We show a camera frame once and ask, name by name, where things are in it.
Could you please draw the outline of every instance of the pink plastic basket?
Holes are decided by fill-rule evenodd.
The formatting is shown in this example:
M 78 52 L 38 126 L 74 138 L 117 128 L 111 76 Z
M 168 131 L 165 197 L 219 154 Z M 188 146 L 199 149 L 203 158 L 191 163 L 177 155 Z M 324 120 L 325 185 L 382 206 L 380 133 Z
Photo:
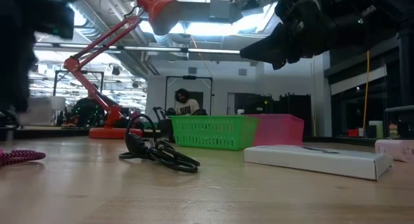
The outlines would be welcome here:
M 259 119 L 253 146 L 302 145 L 304 121 L 289 114 L 247 115 Z

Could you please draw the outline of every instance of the person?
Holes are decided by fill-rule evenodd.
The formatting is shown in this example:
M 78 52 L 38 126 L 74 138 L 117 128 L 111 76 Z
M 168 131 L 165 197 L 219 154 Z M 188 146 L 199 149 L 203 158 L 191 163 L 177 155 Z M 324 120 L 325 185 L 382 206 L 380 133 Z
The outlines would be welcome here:
M 76 127 L 85 127 L 102 125 L 103 121 L 101 120 L 104 119 L 105 112 L 98 101 L 95 100 L 93 92 L 88 91 L 87 97 L 77 101 L 72 109 L 72 114 L 78 116 Z
M 178 104 L 175 106 L 177 115 L 192 115 L 200 109 L 199 103 L 190 98 L 190 92 L 185 89 L 179 89 L 175 92 L 175 100 Z

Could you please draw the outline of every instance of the pink braided cable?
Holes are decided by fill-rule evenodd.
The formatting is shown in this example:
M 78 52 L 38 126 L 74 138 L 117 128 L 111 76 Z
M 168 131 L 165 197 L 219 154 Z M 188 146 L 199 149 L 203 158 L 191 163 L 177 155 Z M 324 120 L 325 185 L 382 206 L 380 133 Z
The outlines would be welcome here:
M 45 153 L 40 153 L 33 150 L 13 150 L 11 153 L 4 153 L 3 150 L 0 149 L 0 166 L 40 160 L 44 159 L 45 157 Z

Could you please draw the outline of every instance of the red object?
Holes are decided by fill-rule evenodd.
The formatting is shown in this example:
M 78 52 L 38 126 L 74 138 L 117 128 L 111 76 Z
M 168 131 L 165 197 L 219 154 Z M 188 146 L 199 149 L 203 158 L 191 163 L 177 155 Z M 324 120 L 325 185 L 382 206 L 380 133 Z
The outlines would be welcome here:
M 40 160 L 45 157 L 46 154 L 32 150 L 13 150 L 11 153 L 3 153 L 3 150 L 0 150 L 0 166 Z
M 158 36 L 168 34 L 179 21 L 181 8 L 176 0 L 136 0 L 136 3 L 148 12 L 149 24 Z
M 259 119 L 253 146 L 301 146 L 304 121 L 289 114 L 247 115 Z
M 134 117 L 136 117 L 137 115 L 139 115 L 139 114 L 141 114 L 141 112 L 140 111 L 134 111 L 132 114 L 131 114 L 131 116 L 129 117 L 130 119 L 133 119 Z M 139 118 L 136 118 L 135 120 L 134 120 L 134 123 L 138 123 L 138 122 L 140 122 L 140 119 Z
M 149 15 L 149 22 L 153 27 L 155 34 L 167 34 L 178 22 L 179 19 L 179 3 L 176 0 L 136 0 L 137 3 L 148 12 Z M 122 39 L 124 36 L 129 34 L 132 30 L 136 28 L 140 21 L 138 16 L 129 16 L 125 18 L 122 22 L 117 24 L 114 28 L 112 28 L 109 32 L 105 33 L 101 37 L 99 37 L 96 41 L 92 42 L 88 47 L 84 48 L 81 52 L 71 56 L 70 58 L 65 60 L 65 68 L 71 72 L 76 79 L 88 90 L 92 91 L 94 98 L 96 101 L 108 112 L 108 119 L 105 122 L 104 130 L 98 129 L 91 129 L 92 134 L 90 133 L 89 136 L 93 138 L 118 138 L 122 139 L 124 135 L 121 135 L 122 132 L 119 129 L 113 129 L 115 123 L 123 118 L 124 116 L 121 114 L 120 110 L 122 106 L 114 103 L 107 103 L 103 99 L 103 94 L 101 94 L 97 88 L 95 88 L 88 79 L 81 73 L 81 69 L 91 62 L 95 57 L 99 54 L 105 52 L 109 49 L 110 46 L 114 45 L 117 41 Z M 121 31 L 117 36 L 115 36 L 112 40 L 109 40 L 108 43 L 103 45 L 101 44 L 103 41 L 109 39 L 115 32 L 121 30 L 124 25 L 129 23 L 129 27 L 125 30 Z M 95 52 L 91 53 L 90 55 L 86 56 L 84 60 L 80 61 L 80 58 L 85 56 L 91 50 L 96 49 Z
M 348 129 L 348 137 L 359 137 L 358 129 Z
M 91 128 L 89 137 L 93 139 L 123 139 L 125 137 L 124 128 Z M 141 129 L 130 129 L 130 133 L 135 133 L 142 137 Z

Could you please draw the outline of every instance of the wall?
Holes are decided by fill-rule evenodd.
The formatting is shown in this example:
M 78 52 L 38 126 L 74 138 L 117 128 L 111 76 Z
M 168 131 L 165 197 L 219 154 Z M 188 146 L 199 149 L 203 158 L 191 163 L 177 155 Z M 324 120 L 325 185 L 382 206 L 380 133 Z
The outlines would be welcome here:
M 154 66 L 160 72 L 160 76 L 149 77 L 147 90 L 146 113 L 150 114 L 151 119 L 156 120 L 153 107 L 163 107 L 165 104 L 165 83 L 166 76 L 183 76 L 188 74 L 188 67 L 197 68 L 197 76 L 211 77 L 205 64 L 201 61 L 176 61 L 169 63 L 166 61 L 154 61 Z M 213 75 L 213 94 L 212 114 L 227 114 L 227 94 L 228 93 L 255 93 L 256 68 L 250 66 L 248 62 L 206 62 L 211 74 Z M 238 69 L 247 69 L 247 76 L 239 76 Z M 210 99 L 210 89 L 201 80 L 177 79 L 168 87 L 167 107 L 174 106 L 174 92 L 184 88 L 189 91 L 204 92 L 204 108 L 208 111 Z
M 271 64 L 259 63 L 256 66 L 256 93 L 271 94 L 274 100 L 279 100 L 280 95 L 287 93 L 311 95 L 316 135 L 330 137 L 331 88 L 324 75 L 324 70 L 329 66 L 329 52 L 313 59 L 302 58 L 299 62 L 286 64 L 276 71 Z
M 369 72 L 368 79 L 369 81 L 373 81 L 378 78 L 382 78 L 384 76 L 387 76 L 386 66 L 371 70 Z M 335 95 L 342 91 L 346 91 L 348 89 L 354 88 L 357 85 L 365 85 L 366 83 L 367 83 L 367 73 L 359 74 L 352 78 L 348 78 L 340 82 L 336 82 L 335 84 L 332 84 L 331 94 Z
M 315 59 L 301 59 L 298 63 L 287 64 L 284 68 L 274 71 L 271 64 L 258 63 L 250 66 L 248 62 L 206 62 L 201 61 L 154 61 L 154 66 L 161 76 L 148 78 L 146 113 L 155 118 L 153 107 L 164 107 L 166 76 L 183 76 L 188 74 L 188 67 L 197 67 L 197 76 L 213 76 L 213 115 L 227 114 L 228 93 L 271 94 L 274 100 L 280 95 L 294 93 L 296 95 L 311 94 L 312 113 L 316 118 L 317 136 L 331 136 L 331 91 L 324 70 L 329 68 L 329 53 L 316 56 Z M 247 76 L 238 76 L 238 69 L 247 69 Z M 168 107 L 173 107 L 173 92 L 178 88 L 210 93 L 202 81 L 177 81 L 168 89 Z

